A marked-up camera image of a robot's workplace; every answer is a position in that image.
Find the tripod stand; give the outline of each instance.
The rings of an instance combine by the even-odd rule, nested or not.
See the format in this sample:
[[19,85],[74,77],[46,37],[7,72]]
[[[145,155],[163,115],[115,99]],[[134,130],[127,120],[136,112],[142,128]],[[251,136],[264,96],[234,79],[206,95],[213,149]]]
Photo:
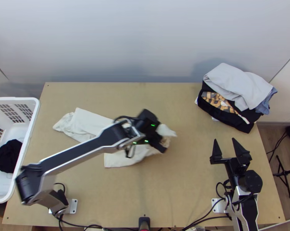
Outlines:
[[278,171],[277,171],[277,173],[273,174],[273,176],[277,176],[285,184],[285,186],[287,187],[287,190],[288,190],[289,198],[290,198],[290,188],[289,188],[289,183],[287,180],[287,175],[290,174],[290,170],[285,171],[278,155],[277,155],[277,160],[278,160]]

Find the folded clothes pile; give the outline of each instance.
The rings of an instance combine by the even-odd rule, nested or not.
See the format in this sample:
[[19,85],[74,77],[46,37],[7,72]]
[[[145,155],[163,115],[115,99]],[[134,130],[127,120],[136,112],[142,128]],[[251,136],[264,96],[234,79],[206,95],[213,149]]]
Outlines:
[[196,101],[213,118],[249,133],[260,116],[269,114],[275,93],[260,76],[222,63],[204,76]]

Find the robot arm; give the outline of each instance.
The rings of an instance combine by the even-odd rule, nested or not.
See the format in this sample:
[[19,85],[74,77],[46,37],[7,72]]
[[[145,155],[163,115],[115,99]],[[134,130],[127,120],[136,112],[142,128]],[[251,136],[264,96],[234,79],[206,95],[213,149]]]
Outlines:
[[66,213],[69,202],[62,190],[54,191],[56,175],[101,153],[114,153],[126,150],[135,144],[150,144],[161,152],[166,148],[160,145],[162,137],[156,132],[160,122],[150,111],[144,109],[137,118],[124,119],[104,128],[100,135],[75,145],[36,164],[22,166],[16,178],[22,204],[40,204],[50,209],[55,217]]
[[258,217],[257,197],[262,189],[262,179],[253,170],[247,170],[252,157],[234,138],[236,153],[234,158],[222,158],[218,142],[214,141],[211,164],[224,164],[228,174],[231,191],[224,194],[214,208],[215,213],[228,213],[233,221],[235,231],[257,231]]

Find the patterned fabric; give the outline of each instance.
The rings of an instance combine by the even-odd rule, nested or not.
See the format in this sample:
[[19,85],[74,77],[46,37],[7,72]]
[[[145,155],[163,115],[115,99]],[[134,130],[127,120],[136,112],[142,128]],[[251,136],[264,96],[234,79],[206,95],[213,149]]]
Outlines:
[[229,104],[229,102],[216,92],[203,92],[201,97],[212,106],[229,113],[238,115],[239,113]]

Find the white plastic basket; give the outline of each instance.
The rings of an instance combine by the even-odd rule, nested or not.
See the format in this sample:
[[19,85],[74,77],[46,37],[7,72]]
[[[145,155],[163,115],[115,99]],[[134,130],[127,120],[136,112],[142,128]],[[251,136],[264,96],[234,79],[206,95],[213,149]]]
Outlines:
[[40,102],[36,98],[0,98],[0,147],[12,139],[23,143],[13,174],[0,171],[0,203],[9,200],[13,194],[14,179],[24,160],[39,108]]

